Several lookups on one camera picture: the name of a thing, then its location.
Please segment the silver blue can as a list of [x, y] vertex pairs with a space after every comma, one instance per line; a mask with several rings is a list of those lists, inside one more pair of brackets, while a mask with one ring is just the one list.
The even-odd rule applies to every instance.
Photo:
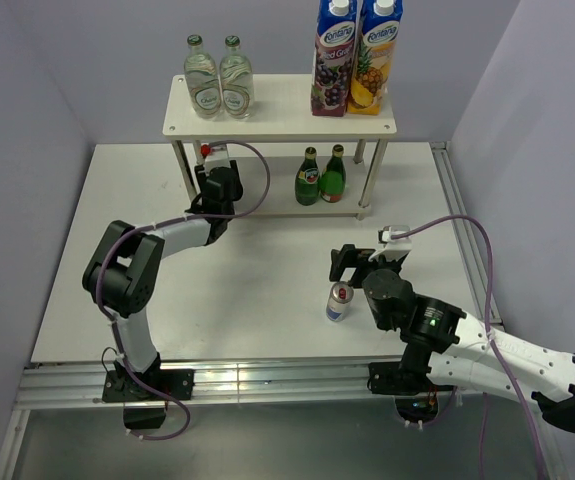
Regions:
[[354, 297], [354, 289], [344, 281], [335, 282], [330, 289], [325, 308], [327, 318], [341, 322], [346, 316]]

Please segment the green Perrier labelled bottle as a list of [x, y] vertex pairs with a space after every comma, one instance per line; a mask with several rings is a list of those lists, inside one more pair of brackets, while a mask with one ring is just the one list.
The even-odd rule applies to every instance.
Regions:
[[295, 198], [300, 205], [310, 206], [317, 202], [318, 180], [317, 151], [314, 147], [307, 147], [294, 181]]

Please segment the dark green gold-cap bottle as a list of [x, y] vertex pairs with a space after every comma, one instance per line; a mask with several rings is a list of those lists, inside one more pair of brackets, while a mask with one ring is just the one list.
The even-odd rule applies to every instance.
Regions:
[[328, 161], [319, 180], [319, 193], [328, 203], [339, 202], [345, 192], [346, 170], [343, 163], [344, 147], [336, 144], [332, 148], [332, 156]]

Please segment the clear bottle green cap front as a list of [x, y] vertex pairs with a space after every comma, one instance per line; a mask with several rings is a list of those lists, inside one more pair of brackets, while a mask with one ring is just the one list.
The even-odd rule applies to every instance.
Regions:
[[238, 36], [225, 38], [226, 54], [219, 64], [222, 100], [226, 112], [233, 118], [251, 115], [254, 105], [253, 69], [241, 50]]

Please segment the clear bottle green cap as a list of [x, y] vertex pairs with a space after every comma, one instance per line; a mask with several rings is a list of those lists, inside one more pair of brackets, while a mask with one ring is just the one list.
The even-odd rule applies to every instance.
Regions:
[[219, 64], [222, 100], [226, 112], [233, 118], [251, 115], [254, 105], [253, 69], [241, 50], [238, 36], [225, 38], [226, 54]]
[[204, 49], [200, 35], [189, 35], [187, 45], [189, 53], [183, 68], [192, 107], [201, 118], [215, 118], [222, 106], [216, 63]]

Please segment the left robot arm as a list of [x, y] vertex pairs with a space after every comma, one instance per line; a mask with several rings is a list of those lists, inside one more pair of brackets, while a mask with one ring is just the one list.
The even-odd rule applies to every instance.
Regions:
[[83, 289], [110, 313], [119, 351], [106, 372], [106, 403], [155, 401], [158, 392], [191, 398], [192, 369], [164, 370], [153, 344], [147, 304], [160, 264], [184, 250], [214, 243], [235, 214], [243, 196], [237, 162], [208, 162], [195, 168], [200, 193], [178, 223], [145, 231], [124, 221], [109, 224], [83, 278]]

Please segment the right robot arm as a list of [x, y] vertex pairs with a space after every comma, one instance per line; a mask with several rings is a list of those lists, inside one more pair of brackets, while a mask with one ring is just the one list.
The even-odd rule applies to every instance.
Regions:
[[398, 361], [369, 366], [374, 394], [411, 396], [458, 387], [525, 401], [548, 424], [575, 434], [575, 353], [556, 351], [486, 325], [476, 316], [414, 291], [400, 275], [407, 250], [331, 252], [329, 279], [363, 291], [375, 325], [394, 331], [405, 348]]

